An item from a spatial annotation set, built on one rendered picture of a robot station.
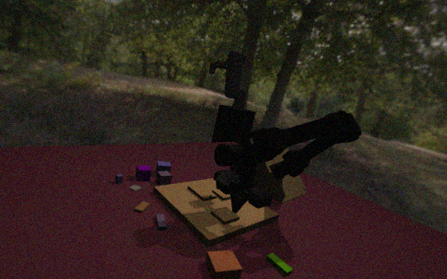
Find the green rectangular block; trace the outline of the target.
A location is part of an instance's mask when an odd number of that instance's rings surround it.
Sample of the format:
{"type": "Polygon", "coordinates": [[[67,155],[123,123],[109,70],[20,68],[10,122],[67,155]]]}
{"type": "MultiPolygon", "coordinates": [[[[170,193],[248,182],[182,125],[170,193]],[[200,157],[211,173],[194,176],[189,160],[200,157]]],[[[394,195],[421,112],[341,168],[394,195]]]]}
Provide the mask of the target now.
{"type": "Polygon", "coordinates": [[[292,273],[292,268],[279,259],[274,253],[267,255],[266,260],[284,276],[288,276],[292,273]]]}

